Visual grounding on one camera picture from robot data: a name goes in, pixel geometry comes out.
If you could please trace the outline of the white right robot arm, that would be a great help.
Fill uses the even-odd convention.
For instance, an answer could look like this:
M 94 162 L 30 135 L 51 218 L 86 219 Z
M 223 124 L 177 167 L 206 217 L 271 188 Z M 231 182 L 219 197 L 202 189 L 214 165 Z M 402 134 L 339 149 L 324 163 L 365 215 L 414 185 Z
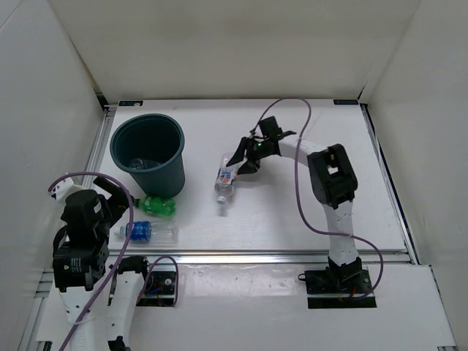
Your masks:
M 312 191 L 323 206 L 330 240 L 325 281 L 337 292 L 345 292 L 362 271 L 355 246 L 352 204 L 358 181 L 344 146 L 319 146 L 303 141 L 294 131 L 283 131 L 271 116 L 260 122 L 261 136 L 254 131 L 242 137 L 228 166 L 239 165 L 240 174 L 256 173 L 260 160 L 277 155 L 308 167 Z

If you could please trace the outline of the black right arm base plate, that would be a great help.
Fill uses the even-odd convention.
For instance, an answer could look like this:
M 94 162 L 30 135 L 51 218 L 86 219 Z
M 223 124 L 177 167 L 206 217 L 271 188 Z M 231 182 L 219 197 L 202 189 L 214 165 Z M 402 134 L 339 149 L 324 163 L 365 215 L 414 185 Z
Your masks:
M 373 309 L 377 308 L 368 270 L 337 287 L 325 270 L 304 271 L 298 280 L 306 285 L 308 309 Z

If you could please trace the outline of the clear bottle blue cap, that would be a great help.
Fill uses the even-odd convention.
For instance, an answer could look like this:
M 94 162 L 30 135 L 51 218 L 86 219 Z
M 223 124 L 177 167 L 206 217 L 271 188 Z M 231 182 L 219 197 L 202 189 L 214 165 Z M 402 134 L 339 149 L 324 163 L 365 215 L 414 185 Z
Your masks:
M 162 163 L 159 161 L 135 158 L 129 162 L 128 168 L 131 170 L 151 170 L 160 166 L 162 166 Z

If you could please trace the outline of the orange label clear bottle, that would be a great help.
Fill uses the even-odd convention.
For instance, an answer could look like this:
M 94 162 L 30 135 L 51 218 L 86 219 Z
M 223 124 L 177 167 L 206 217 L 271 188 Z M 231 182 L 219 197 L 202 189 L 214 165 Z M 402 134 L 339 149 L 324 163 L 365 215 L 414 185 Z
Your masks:
M 214 183 L 214 191 L 216 193 L 216 203 L 225 207 L 233 198 L 235 192 L 235 181 L 238 176 L 238 170 L 241 163 L 228 166 L 227 163 L 232 159 L 233 153 L 222 155 L 218 173 Z

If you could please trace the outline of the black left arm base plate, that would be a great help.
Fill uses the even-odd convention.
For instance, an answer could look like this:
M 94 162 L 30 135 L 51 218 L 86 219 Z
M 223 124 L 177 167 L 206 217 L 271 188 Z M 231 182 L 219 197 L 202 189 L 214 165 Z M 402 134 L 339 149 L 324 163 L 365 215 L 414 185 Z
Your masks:
M 174 307 L 176 299 L 176 271 L 153 271 L 146 289 L 137 302 L 141 307 Z

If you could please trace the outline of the green plastic soda bottle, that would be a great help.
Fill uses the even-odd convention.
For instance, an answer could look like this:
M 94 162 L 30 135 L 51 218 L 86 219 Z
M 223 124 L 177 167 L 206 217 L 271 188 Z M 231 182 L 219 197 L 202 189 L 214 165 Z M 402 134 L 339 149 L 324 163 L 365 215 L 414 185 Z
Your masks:
M 176 202 L 173 199 L 160 197 L 142 197 L 133 200 L 134 207 L 152 216 L 173 216 L 176 213 Z

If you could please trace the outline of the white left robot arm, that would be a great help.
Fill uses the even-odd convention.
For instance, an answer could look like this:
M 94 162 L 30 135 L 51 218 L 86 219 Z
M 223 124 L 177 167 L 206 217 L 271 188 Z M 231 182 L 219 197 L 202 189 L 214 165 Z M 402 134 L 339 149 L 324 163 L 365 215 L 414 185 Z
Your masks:
M 49 188 L 63 203 L 65 225 L 53 240 L 53 275 L 70 330 L 60 350 L 129 350 L 129 331 L 139 293 L 153 274 L 143 256 L 119 254 L 108 264 L 111 227 L 133 210 L 133 199 L 116 179 L 94 174 L 103 194 L 65 175 Z

